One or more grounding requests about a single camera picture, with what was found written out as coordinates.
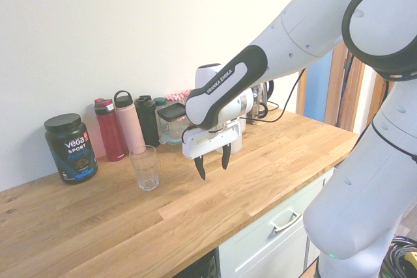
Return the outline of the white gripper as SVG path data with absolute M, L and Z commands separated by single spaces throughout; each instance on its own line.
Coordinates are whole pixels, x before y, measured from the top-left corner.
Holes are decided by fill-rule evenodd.
M 195 128 L 185 132 L 183 136 L 182 153 L 193 160 L 200 177 L 206 180 L 204 169 L 205 154 L 217 150 L 222 151 L 222 168 L 227 169 L 231 153 L 234 154 L 242 148 L 242 128 L 238 120 L 225 124 L 216 132 Z

